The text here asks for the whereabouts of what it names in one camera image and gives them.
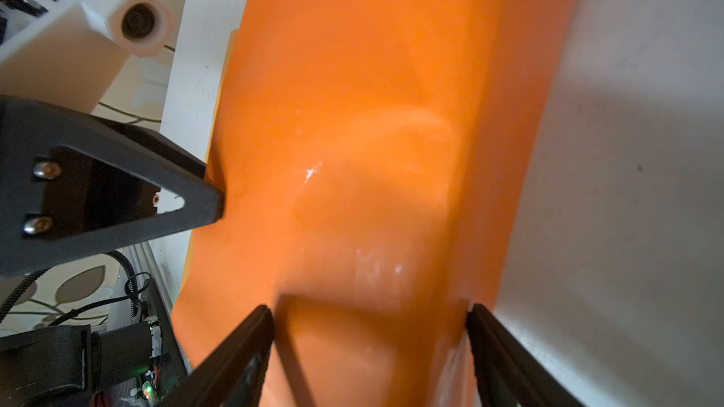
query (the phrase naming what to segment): white surface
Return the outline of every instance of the white surface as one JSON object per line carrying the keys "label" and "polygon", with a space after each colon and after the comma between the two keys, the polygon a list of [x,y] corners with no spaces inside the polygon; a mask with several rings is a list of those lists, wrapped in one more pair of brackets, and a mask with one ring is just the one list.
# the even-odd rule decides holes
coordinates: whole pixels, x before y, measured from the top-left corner
{"label": "white surface", "polygon": [[[186,2],[161,131],[200,158],[244,2]],[[724,396],[723,4],[579,0],[496,313],[588,405]]]}
{"label": "white surface", "polygon": [[[90,113],[128,54],[156,55],[175,18],[158,0],[34,0],[47,12],[0,45],[0,93]],[[156,25],[144,38],[123,36],[123,16],[146,3]]]}

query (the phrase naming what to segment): orange fabric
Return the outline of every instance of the orange fabric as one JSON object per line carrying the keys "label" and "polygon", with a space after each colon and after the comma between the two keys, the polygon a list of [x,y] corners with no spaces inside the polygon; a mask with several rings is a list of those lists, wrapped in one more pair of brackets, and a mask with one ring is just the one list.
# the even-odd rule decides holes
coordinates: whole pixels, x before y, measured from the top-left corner
{"label": "orange fabric", "polygon": [[259,303],[262,405],[470,405],[574,0],[248,0],[176,336],[200,363]]}

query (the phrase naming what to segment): braided cable sleeve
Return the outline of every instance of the braided cable sleeve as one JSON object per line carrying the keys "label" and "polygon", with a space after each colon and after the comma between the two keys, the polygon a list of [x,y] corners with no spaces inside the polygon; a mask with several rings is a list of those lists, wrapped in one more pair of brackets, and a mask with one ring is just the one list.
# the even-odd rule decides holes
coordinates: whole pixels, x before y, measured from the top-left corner
{"label": "braided cable sleeve", "polygon": [[[118,250],[107,251],[106,254],[118,261],[118,263],[121,264],[121,267],[123,267],[123,270],[126,272],[126,278],[129,280],[128,287],[130,288],[130,290],[126,290],[126,295],[131,292],[138,291],[138,281],[136,281],[135,270],[133,269],[131,261],[129,261],[128,258],[126,258],[125,255]],[[137,298],[131,299],[131,318],[133,319],[135,319],[136,314],[138,313],[137,302]]]}
{"label": "braided cable sleeve", "polygon": [[10,312],[10,310],[15,306],[15,303],[20,299],[20,297],[23,296],[25,291],[28,290],[28,288],[38,279],[41,277],[42,274],[45,272],[48,272],[49,269],[42,269],[35,272],[32,272],[31,274],[28,274],[23,278],[23,281],[18,283],[17,286],[15,286],[15,289],[12,290],[12,293],[7,296],[5,301],[2,303],[2,306],[0,306],[0,323],[2,323],[5,320],[5,316]]}

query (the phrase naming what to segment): circular hole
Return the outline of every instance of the circular hole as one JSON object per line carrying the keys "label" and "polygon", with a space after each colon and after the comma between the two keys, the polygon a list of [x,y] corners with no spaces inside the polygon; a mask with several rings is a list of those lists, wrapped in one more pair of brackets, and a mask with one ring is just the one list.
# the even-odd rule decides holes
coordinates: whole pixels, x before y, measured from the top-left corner
{"label": "circular hole", "polygon": [[133,5],[123,16],[121,30],[129,40],[138,40],[150,35],[156,25],[156,15],[147,4]]}

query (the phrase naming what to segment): cable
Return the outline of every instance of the cable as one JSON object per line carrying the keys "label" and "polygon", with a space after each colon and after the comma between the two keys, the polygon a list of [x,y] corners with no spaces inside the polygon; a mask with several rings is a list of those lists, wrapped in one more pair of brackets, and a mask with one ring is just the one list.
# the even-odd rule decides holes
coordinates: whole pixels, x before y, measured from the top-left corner
{"label": "cable", "polygon": [[15,286],[15,289],[12,290],[12,293],[7,296],[5,301],[2,303],[2,306],[0,306],[0,322],[3,322],[5,320],[5,316],[10,312],[10,310],[15,306],[15,302],[20,299],[20,297],[23,296],[23,293],[28,290],[32,284],[41,277],[42,274],[45,272],[48,272],[49,269],[42,269],[38,270],[36,272],[33,272],[31,274],[28,274],[23,281],[18,283],[17,286]]}
{"label": "cable", "polygon": [[[133,265],[131,264],[131,261],[128,260],[120,251],[118,250],[111,250],[107,251],[106,254],[110,256],[111,258],[118,261],[118,263],[123,267],[123,270],[126,272],[126,278],[128,279],[127,285],[125,286],[125,293],[126,295],[130,295],[132,291],[138,290],[138,284],[136,283],[135,279],[135,270],[133,270]],[[135,323],[135,317],[136,314],[138,314],[138,298],[130,297],[131,299],[131,323]]]}
{"label": "cable", "polygon": [[143,120],[143,121],[161,122],[161,120],[154,120],[153,118],[140,117],[140,116],[138,116],[138,115],[133,115],[132,113],[124,112],[123,110],[116,109],[115,107],[110,106],[110,105],[105,104],[105,103],[100,103],[100,102],[99,102],[98,105],[102,105],[102,106],[105,107],[106,109],[113,110],[113,112],[120,113],[121,115],[126,115],[127,117],[140,118],[140,120]]}
{"label": "cable", "polygon": [[45,306],[46,308],[50,308],[51,310],[53,310],[54,312],[57,312],[59,314],[65,314],[65,312],[63,310],[59,309],[56,305],[51,305],[51,304],[45,303],[43,301],[35,300],[34,298],[29,298],[28,301],[32,302],[32,303],[37,303],[38,305]]}
{"label": "cable", "polygon": [[[49,312],[8,312],[8,314],[34,314],[36,316],[55,316],[56,313],[49,313]],[[104,317],[108,317],[108,314],[99,314],[98,316],[88,316],[88,317],[71,317],[71,321],[90,321],[95,319],[103,319]]]}
{"label": "cable", "polygon": [[111,407],[110,402],[108,394],[105,391],[99,391],[94,395],[94,402],[91,405],[94,407]]}
{"label": "cable", "polygon": [[[62,316],[60,316],[60,317],[58,317],[57,319],[55,319],[55,321],[52,321],[50,324],[48,324],[48,326],[50,327],[50,326],[53,326],[53,325],[62,324],[63,322],[67,321],[68,319],[72,319],[73,317],[76,317],[78,314],[84,313],[84,312],[88,311],[89,309],[98,308],[99,306],[108,305],[108,304],[110,304],[110,303],[115,303],[115,302],[120,302],[120,301],[123,301],[123,300],[128,300],[129,298],[133,298],[135,295],[141,294],[142,292],[144,292],[144,291],[150,286],[150,273],[148,273],[148,272],[139,272],[139,273],[136,274],[135,276],[137,277],[137,276],[143,275],[143,274],[148,275],[149,277],[146,278],[145,283],[143,284],[143,286],[142,286],[139,290],[137,290],[137,291],[131,291],[129,294],[124,295],[123,297],[108,298],[108,299],[106,299],[106,300],[101,300],[101,301],[97,301],[97,302],[94,302],[94,303],[89,303],[89,304],[87,304],[87,305],[85,305],[85,306],[81,306],[79,309],[70,310],[70,311],[67,312],[66,314],[63,314]],[[126,292],[129,292],[129,287],[128,287],[128,285],[129,285],[130,281],[131,281],[131,279],[126,280],[126,283],[125,283],[125,288],[127,289]]]}

